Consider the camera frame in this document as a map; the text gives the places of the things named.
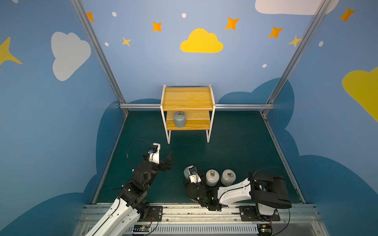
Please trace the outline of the white frame wooden shelf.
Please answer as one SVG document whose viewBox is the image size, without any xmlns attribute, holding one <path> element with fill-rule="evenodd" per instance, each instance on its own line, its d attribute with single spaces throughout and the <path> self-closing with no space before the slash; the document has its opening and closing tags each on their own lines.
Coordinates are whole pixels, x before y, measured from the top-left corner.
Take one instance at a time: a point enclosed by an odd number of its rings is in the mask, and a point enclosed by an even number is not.
<svg viewBox="0 0 378 236">
<path fill-rule="evenodd" d="M 160 105 L 163 106 L 189 106 L 189 105 L 215 105 L 212 85 L 206 87 L 168 87 L 163 86 Z M 174 125 L 174 114 L 178 111 L 186 113 L 186 126 L 177 128 Z M 210 142 L 216 108 L 212 110 L 163 110 L 160 108 L 165 129 L 167 143 L 170 144 L 172 131 L 206 132 L 206 141 Z"/>
</svg>

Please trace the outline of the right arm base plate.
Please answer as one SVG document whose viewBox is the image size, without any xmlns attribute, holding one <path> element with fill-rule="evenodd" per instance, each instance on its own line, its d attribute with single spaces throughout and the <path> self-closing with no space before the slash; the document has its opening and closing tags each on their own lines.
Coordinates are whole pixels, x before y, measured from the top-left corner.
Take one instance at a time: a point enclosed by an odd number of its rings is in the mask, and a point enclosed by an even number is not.
<svg viewBox="0 0 378 236">
<path fill-rule="evenodd" d="M 270 221 L 280 221 L 280 216 L 278 211 L 275 209 L 273 215 L 263 215 L 258 211 L 256 206 L 240 206 L 240 216 L 242 221 L 260 221 L 260 222 L 270 222 Z"/>
</svg>

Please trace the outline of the floor rail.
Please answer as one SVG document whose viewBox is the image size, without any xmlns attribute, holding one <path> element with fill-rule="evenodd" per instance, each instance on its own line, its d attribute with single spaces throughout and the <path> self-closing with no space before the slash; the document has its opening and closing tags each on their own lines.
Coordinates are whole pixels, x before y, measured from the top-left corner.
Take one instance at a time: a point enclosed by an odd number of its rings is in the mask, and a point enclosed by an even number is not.
<svg viewBox="0 0 378 236">
<path fill-rule="evenodd" d="M 84 192 L 88 204 L 97 202 L 127 116 L 120 109 L 107 109 L 101 118 L 96 139 L 96 175 L 89 181 Z"/>
<path fill-rule="evenodd" d="M 287 159 L 286 159 L 284 153 L 282 152 L 282 149 L 281 149 L 280 144 L 279 144 L 279 142 L 278 142 L 278 140 L 277 140 L 277 138 L 276 138 L 276 136 L 274 134 L 274 131 L 273 131 L 273 129 L 272 129 L 272 127 L 271 127 L 271 125 L 270 125 L 267 117 L 265 116 L 265 110 L 263 110 L 262 112 L 260 112 L 260 115 L 261 115 L 261 117 L 262 117 L 262 119 L 263 119 L 263 121 L 264 121 L 264 123 L 265 123 L 265 125 L 267 127 L 267 130 L 268 130 L 268 132 L 269 132 L 269 134 L 271 136 L 271 139 L 272 139 L 272 141 L 273 141 L 273 143 L 275 145 L 275 148 L 276 148 L 276 150 L 278 152 L 278 155 L 279 155 L 279 157 L 280 157 L 280 159 L 281 159 L 281 161 L 282 161 L 282 163 L 283 163 L 283 165 L 285 167 L 285 170 L 286 170 L 286 172 L 288 174 L 290 182 L 293 185 L 294 190 L 296 191 L 296 193 L 297 193 L 297 195 L 298 195 L 301 203 L 306 204 L 306 201 L 305 201 L 305 199 L 303 197 L 303 194 L 302 194 L 302 192 L 301 192 L 301 190 L 299 188 L 299 185 L 298 185 L 298 183 L 297 183 L 297 181 L 295 179 L 295 176 L 293 175 L 293 172 L 292 172 L 292 170 L 291 170 L 291 168 L 290 168 L 290 166 L 289 166 L 289 164 L 287 162 Z"/>
</svg>

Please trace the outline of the controller board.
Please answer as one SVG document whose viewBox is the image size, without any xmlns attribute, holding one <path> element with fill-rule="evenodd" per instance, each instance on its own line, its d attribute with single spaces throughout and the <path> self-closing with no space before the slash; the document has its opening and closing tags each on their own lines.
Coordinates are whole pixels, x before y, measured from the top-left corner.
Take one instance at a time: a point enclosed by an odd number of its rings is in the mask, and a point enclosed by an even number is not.
<svg viewBox="0 0 378 236">
<path fill-rule="evenodd" d="M 134 225 L 133 226 L 133 233 L 149 233 L 151 230 L 150 226 L 147 225 Z"/>
<path fill-rule="evenodd" d="M 258 236 L 272 236 L 273 228 L 269 224 L 258 224 L 257 225 Z"/>
</svg>

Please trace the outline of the horizontal aluminium rail back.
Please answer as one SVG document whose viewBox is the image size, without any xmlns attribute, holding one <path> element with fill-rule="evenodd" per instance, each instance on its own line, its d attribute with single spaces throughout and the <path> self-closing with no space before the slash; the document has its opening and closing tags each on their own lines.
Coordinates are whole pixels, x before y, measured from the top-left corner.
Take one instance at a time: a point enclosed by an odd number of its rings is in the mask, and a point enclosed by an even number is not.
<svg viewBox="0 0 378 236">
<path fill-rule="evenodd" d="M 273 104 L 216 104 L 216 105 L 189 105 L 189 106 L 163 106 L 160 104 L 145 104 L 145 103 L 121 103 L 121 109 L 160 109 L 163 110 L 212 110 L 216 109 L 226 109 L 226 110 L 272 110 L 274 109 Z"/>
</svg>

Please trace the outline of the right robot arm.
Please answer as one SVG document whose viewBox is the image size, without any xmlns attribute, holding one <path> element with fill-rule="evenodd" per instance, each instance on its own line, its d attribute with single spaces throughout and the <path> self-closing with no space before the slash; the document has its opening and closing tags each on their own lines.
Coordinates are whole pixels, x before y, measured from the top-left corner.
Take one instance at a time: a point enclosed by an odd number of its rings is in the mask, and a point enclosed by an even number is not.
<svg viewBox="0 0 378 236">
<path fill-rule="evenodd" d="M 255 202 L 257 214 L 262 216 L 272 216 L 277 209 L 292 207 L 285 178 L 258 171 L 226 187 L 209 187 L 200 175 L 190 175 L 184 186 L 187 197 L 209 211 L 221 211 L 223 207 L 245 200 Z"/>
</svg>

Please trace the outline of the grey-blue tea canister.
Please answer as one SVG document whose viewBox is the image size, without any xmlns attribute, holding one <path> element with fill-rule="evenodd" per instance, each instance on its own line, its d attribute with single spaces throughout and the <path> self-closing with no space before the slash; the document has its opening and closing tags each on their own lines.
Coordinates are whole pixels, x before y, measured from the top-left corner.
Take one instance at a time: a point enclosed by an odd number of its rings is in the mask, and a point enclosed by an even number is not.
<svg viewBox="0 0 378 236">
<path fill-rule="evenodd" d="M 193 165 L 188 166 L 184 169 L 184 177 L 186 180 L 190 178 L 191 175 L 196 175 L 197 174 L 197 168 Z"/>
<path fill-rule="evenodd" d="M 174 125 L 177 128 L 183 128 L 186 126 L 187 118 L 186 113 L 183 111 L 178 111 L 174 114 Z"/>
</svg>

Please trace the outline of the left vertical aluminium post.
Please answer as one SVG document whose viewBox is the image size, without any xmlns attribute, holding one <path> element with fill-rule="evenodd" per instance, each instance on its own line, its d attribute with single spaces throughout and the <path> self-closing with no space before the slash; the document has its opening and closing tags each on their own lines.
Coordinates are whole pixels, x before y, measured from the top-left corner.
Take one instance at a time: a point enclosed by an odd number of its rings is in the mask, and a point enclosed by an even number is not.
<svg viewBox="0 0 378 236">
<path fill-rule="evenodd" d="M 124 96 L 121 92 L 121 89 L 119 87 L 119 84 L 116 80 L 116 77 L 110 67 L 110 64 L 105 56 L 105 53 L 101 47 L 101 44 L 97 38 L 97 35 L 95 33 L 95 30 L 91 24 L 91 21 L 89 20 L 89 17 L 85 11 L 85 7 L 82 3 L 82 1 L 80 0 L 71 0 L 70 1 L 89 40 L 90 40 L 90 43 L 100 61 L 100 64 L 112 86 L 112 89 L 119 101 L 120 104 L 123 104 L 123 103 L 126 103 L 125 99 L 124 99 Z"/>
</svg>

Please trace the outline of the left controller board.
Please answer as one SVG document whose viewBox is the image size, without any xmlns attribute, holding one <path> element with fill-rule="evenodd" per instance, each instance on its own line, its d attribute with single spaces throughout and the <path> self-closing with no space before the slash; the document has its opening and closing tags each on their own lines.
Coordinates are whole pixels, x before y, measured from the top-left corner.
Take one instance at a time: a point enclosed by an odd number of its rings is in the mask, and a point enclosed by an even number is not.
<svg viewBox="0 0 378 236">
<path fill-rule="evenodd" d="M 134 225 L 133 226 L 133 233 L 149 233 L 151 230 L 150 226 L 147 225 Z"/>
</svg>

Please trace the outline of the right side floor rail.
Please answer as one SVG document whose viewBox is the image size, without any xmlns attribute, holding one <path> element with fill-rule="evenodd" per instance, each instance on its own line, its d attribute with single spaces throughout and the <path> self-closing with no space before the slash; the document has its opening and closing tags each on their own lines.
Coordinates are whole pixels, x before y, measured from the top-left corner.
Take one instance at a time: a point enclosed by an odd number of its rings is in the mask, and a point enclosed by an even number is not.
<svg viewBox="0 0 378 236">
<path fill-rule="evenodd" d="M 271 125 L 270 125 L 267 117 L 265 116 L 265 110 L 263 110 L 262 112 L 260 112 L 260 115 L 261 115 L 261 117 L 262 117 L 262 119 L 263 119 L 263 121 L 264 121 L 264 123 L 265 123 L 265 125 L 267 127 L 267 130 L 268 130 L 268 132 L 269 132 L 269 134 L 271 136 L 271 139 L 272 139 L 272 141 L 273 141 L 273 143 L 275 145 L 275 148 L 276 148 L 276 150 L 278 152 L 278 155 L 279 155 L 279 157 L 280 157 L 280 159 L 281 159 L 281 161 L 282 161 L 282 163 L 283 163 L 283 165 L 285 167 L 285 170 L 286 170 L 286 172 L 288 174 L 290 182 L 293 185 L 294 190 L 296 191 L 296 193 L 297 193 L 297 195 L 298 195 L 301 203 L 306 204 L 306 201 L 305 201 L 305 199 L 303 197 L 303 194 L 302 194 L 302 192 L 301 192 L 301 190 L 299 188 L 299 185 L 298 185 L 298 183 L 297 183 L 297 181 L 295 179 L 295 176 L 293 175 L 293 172 L 292 172 L 292 170 L 291 170 L 291 168 L 290 168 L 290 166 L 289 166 L 289 164 L 287 162 L 287 159 L 286 159 L 284 153 L 282 152 L 282 149 L 281 149 L 280 144 L 279 144 L 279 142 L 278 142 L 278 140 L 277 140 L 277 138 L 276 138 L 276 136 L 274 134 L 274 131 L 273 131 L 273 129 L 272 129 L 272 127 L 271 127 Z"/>
</svg>

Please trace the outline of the left side floor rail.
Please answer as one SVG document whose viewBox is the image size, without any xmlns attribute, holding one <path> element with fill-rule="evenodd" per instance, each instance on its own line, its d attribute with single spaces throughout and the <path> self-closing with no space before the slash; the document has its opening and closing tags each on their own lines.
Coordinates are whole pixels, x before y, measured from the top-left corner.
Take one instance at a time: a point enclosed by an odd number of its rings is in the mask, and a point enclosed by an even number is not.
<svg viewBox="0 0 378 236">
<path fill-rule="evenodd" d="M 96 139 L 96 175 L 89 181 L 84 192 L 88 204 L 97 202 L 127 116 L 120 109 L 107 109 L 101 118 Z"/>
</svg>

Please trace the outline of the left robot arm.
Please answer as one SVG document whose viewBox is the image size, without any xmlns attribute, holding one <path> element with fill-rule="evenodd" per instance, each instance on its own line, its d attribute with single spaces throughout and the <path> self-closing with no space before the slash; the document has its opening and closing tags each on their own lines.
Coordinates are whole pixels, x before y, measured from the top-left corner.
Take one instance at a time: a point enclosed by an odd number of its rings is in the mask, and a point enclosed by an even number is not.
<svg viewBox="0 0 378 236">
<path fill-rule="evenodd" d="M 139 219 L 150 212 L 150 203 L 145 200 L 160 171 L 170 170 L 172 153 L 165 161 L 159 160 L 159 152 L 148 152 L 133 172 L 131 179 L 122 187 L 118 197 L 105 215 L 86 234 L 88 236 L 121 236 Z"/>
</svg>

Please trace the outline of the right vertical aluminium post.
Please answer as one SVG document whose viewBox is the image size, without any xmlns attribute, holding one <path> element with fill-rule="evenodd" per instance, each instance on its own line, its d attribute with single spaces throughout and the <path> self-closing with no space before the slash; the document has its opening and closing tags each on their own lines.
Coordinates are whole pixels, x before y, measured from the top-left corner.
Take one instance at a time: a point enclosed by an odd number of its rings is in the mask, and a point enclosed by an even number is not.
<svg viewBox="0 0 378 236">
<path fill-rule="evenodd" d="M 271 95 L 269 96 L 266 108 L 267 110 L 273 110 L 274 109 L 274 102 L 278 98 L 278 95 L 280 94 L 281 90 L 283 89 L 285 83 L 289 79 L 291 73 L 293 72 L 295 66 L 299 62 L 302 54 L 305 52 L 308 44 L 310 43 L 312 37 L 316 33 L 317 29 L 319 28 L 322 20 L 324 19 L 327 9 L 329 5 L 331 4 L 331 0 L 321 1 L 318 9 L 316 10 L 314 16 L 312 17 L 308 27 L 306 28 L 302 40 L 299 42 L 299 45 L 296 47 L 292 57 L 289 60 L 288 65 L 286 66 L 283 74 L 279 78 L 277 84 L 275 85 Z"/>
</svg>

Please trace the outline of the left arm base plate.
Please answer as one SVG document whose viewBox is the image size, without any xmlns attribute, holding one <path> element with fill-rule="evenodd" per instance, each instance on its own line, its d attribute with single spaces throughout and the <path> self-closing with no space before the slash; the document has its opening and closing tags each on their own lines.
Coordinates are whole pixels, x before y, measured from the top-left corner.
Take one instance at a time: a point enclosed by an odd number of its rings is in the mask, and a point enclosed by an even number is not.
<svg viewBox="0 0 378 236">
<path fill-rule="evenodd" d="M 163 214 L 163 206 L 149 206 L 140 214 L 141 222 L 161 222 Z"/>
</svg>

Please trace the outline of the vertical aluminium post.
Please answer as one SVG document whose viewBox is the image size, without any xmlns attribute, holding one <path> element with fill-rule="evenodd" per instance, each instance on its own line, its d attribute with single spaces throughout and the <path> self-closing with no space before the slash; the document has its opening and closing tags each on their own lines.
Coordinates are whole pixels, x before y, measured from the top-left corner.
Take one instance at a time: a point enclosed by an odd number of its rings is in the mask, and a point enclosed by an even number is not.
<svg viewBox="0 0 378 236">
<path fill-rule="evenodd" d="M 302 54 L 305 52 L 308 44 L 310 43 L 312 37 L 316 33 L 317 29 L 319 28 L 322 20 L 324 19 L 327 9 L 329 5 L 331 4 L 331 0 L 321 1 L 318 9 L 316 10 L 314 16 L 312 17 L 308 27 L 306 28 L 302 40 L 299 42 L 299 45 L 296 47 L 292 57 L 289 60 L 288 65 L 286 66 L 283 74 L 279 78 L 277 84 L 275 85 L 271 95 L 269 96 L 266 108 L 267 110 L 273 110 L 274 109 L 274 102 L 278 98 L 278 95 L 280 94 L 281 90 L 283 89 L 285 83 L 289 79 L 291 73 L 293 72 L 295 66 L 299 62 Z"/>
<path fill-rule="evenodd" d="M 89 17 L 85 11 L 85 7 L 82 3 L 82 1 L 80 0 L 71 0 L 70 1 L 89 40 L 90 40 L 90 43 L 100 61 L 100 64 L 112 86 L 112 89 L 119 101 L 120 104 L 123 104 L 123 103 L 126 103 L 125 99 L 124 99 L 124 96 L 121 92 L 121 89 L 119 87 L 119 84 L 116 80 L 116 77 L 110 67 L 110 64 L 105 56 L 105 53 L 101 47 L 101 44 L 97 38 L 97 35 L 95 33 L 95 30 L 91 24 L 91 21 L 89 20 Z"/>
</svg>

